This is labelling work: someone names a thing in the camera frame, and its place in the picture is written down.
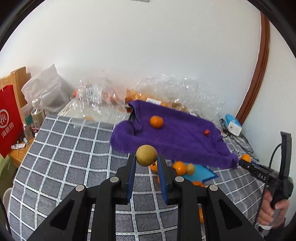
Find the right hand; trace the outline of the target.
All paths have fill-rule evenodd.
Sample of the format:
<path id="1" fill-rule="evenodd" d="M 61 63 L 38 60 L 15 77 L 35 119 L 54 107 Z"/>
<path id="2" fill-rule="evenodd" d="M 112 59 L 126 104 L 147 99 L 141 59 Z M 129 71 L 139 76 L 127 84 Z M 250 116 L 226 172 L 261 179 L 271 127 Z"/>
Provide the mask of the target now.
<path id="1" fill-rule="evenodd" d="M 290 206 L 290 201 L 283 199 L 276 203 L 275 208 L 272 208 L 270 205 L 272 199 L 271 193 L 265 191 L 257 221 L 261 225 L 270 225 L 270 223 L 273 223 L 273 228 L 277 228 L 285 221 L 285 215 Z"/>

